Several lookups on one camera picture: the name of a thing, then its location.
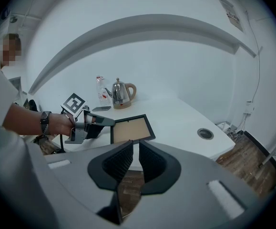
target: stainless steel kettle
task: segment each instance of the stainless steel kettle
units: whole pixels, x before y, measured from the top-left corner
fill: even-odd
[[[129,88],[133,89],[133,94],[130,94]],[[113,107],[115,109],[124,109],[132,105],[131,100],[135,97],[137,88],[134,84],[120,82],[119,78],[112,85],[112,91],[110,92],[105,88],[108,95],[112,98]]]

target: black wristband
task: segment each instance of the black wristband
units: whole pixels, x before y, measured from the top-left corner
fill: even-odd
[[[41,131],[44,135],[50,135],[49,133],[49,115],[50,111],[43,111],[41,114]]]

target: wooden floor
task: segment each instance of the wooden floor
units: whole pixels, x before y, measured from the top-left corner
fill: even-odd
[[[51,154],[56,149],[52,143],[54,136],[49,140],[40,140],[40,147],[44,155]],[[268,162],[263,167],[258,165],[265,159],[265,155],[245,135],[241,136],[235,147],[220,156],[217,160],[221,166],[245,181],[259,197],[269,194],[276,186],[276,169]],[[122,215],[126,216],[133,211],[141,196],[140,189],[144,184],[142,171],[129,170],[118,186],[119,202]]]

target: plastic bottle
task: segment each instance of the plastic bottle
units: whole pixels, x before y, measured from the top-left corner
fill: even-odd
[[[96,76],[96,90],[98,92],[98,97],[100,100],[101,106],[110,106],[110,100],[107,91],[105,90],[105,86],[103,83],[104,78],[102,76]]]

